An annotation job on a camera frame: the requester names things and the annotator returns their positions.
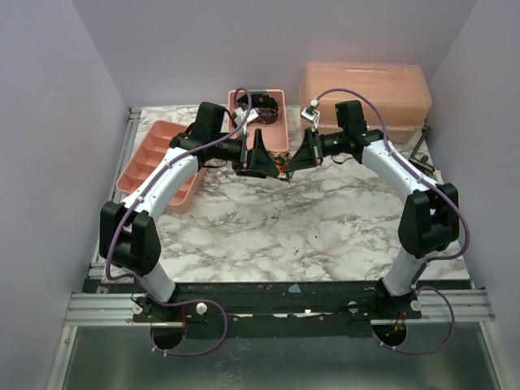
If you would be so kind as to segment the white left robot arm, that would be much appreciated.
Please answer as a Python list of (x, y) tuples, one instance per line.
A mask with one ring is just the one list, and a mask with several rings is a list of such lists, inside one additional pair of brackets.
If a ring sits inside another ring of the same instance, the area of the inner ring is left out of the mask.
[(261, 130), (247, 147), (247, 124), (258, 113), (251, 104), (234, 111), (236, 126), (222, 132), (224, 106), (203, 102), (188, 129), (174, 136), (161, 162), (147, 179), (121, 202), (107, 202), (100, 213), (99, 253), (106, 267), (126, 270), (154, 300), (152, 311), (163, 321), (174, 319), (180, 301), (172, 296), (175, 282), (159, 262), (161, 244), (156, 224), (169, 201), (208, 161), (217, 158), (232, 163), (241, 176), (276, 177), (280, 171), (269, 155)]

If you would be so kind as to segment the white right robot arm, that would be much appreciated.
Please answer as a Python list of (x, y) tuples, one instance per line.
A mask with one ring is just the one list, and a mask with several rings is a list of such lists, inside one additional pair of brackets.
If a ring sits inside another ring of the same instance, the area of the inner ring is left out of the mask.
[(403, 309), (401, 297), (411, 293), (426, 262), (459, 237), (455, 211), (458, 191), (451, 184), (439, 184), (423, 176), (384, 140), (382, 131), (368, 129), (358, 100), (336, 104), (336, 119), (339, 132), (321, 135), (316, 127), (306, 129), (286, 170), (317, 167), (324, 158), (345, 153), (384, 180), (402, 201), (398, 227), (401, 247), (373, 300), (375, 312), (390, 319)]

